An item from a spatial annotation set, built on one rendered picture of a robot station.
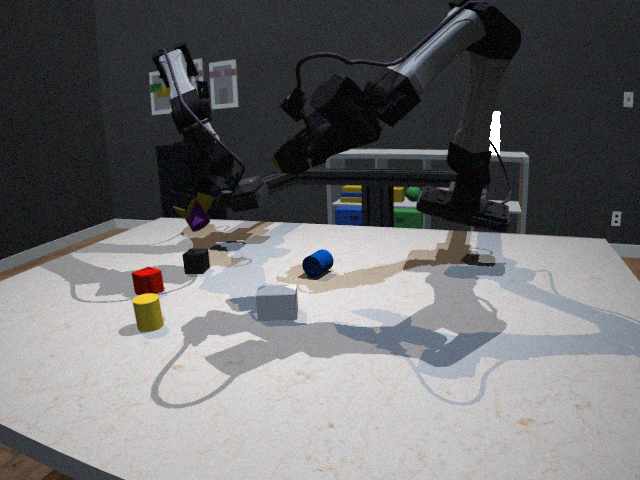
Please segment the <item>yellow cylinder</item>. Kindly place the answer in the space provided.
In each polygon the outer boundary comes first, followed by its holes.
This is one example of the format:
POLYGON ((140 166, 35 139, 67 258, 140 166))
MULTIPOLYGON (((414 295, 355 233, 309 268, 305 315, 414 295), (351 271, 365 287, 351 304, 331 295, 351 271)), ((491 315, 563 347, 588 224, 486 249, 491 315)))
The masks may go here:
POLYGON ((159 296, 142 294, 132 300, 137 327, 142 332, 152 332, 163 327, 159 296))

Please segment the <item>red cube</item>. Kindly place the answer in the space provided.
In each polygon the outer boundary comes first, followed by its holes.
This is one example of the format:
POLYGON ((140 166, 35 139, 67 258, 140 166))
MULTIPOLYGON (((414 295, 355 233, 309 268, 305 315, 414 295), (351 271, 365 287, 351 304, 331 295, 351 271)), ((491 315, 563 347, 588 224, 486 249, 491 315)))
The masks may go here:
POLYGON ((132 279, 136 294, 158 294, 164 291, 162 273, 159 269, 152 267, 140 269, 132 272, 132 279))

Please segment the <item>purple cylinder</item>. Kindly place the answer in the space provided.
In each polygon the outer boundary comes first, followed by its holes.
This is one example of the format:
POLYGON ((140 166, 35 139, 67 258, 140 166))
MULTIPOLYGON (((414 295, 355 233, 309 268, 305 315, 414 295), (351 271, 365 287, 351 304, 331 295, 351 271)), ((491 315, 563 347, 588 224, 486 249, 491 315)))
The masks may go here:
POLYGON ((205 226, 207 226, 210 222, 210 219, 208 218, 204 209, 200 205, 199 201, 196 200, 191 210, 191 213, 188 219, 186 219, 186 221, 190 226, 191 230, 193 232, 196 232, 201 230, 205 226))

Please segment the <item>blue cylinder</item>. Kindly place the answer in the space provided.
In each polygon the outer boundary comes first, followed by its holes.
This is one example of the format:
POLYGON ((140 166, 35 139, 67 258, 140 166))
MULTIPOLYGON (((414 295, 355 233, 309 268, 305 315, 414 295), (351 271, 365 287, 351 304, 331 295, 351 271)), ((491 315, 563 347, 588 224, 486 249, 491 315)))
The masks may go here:
POLYGON ((333 266, 333 257, 327 250, 321 249, 303 260, 304 272, 310 277, 317 277, 333 266))

